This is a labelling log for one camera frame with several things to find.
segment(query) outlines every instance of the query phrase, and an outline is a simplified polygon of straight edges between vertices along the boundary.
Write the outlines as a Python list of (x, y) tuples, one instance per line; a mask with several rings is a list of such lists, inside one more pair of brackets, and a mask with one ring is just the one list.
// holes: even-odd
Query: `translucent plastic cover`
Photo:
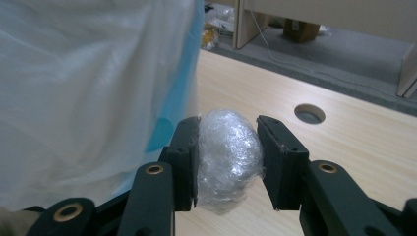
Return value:
[(185, 117), (203, 19), (195, 0), (1, 1), (0, 206), (128, 190)]

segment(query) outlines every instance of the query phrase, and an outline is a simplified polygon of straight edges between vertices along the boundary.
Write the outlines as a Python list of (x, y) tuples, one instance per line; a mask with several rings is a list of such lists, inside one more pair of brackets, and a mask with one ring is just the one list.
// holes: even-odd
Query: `floor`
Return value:
[(331, 89), (389, 109), (417, 116), (417, 92), (396, 96), (400, 66), (410, 43), (342, 29), (325, 28), (304, 44), (268, 27), (242, 49), (221, 36), (211, 51), (297, 80)]

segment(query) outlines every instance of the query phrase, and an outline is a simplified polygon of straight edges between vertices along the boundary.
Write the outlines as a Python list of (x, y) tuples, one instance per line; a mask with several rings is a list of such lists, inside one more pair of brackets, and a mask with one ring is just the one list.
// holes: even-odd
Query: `light wood tabletop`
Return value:
[[(309, 150), (310, 159), (344, 167), (365, 193), (402, 209), (417, 197), (417, 118), (340, 93), (201, 51), (197, 68), (199, 111), (240, 112), (254, 126), (259, 115), (282, 121)], [(299, 120), (300, 104), (320, 107), (321, 124)], [(261, 179), (247, 200), (218, 216), (204, 209), (176, 213), (176, 234), (303, 235), (299, 211), (274, 211)]]

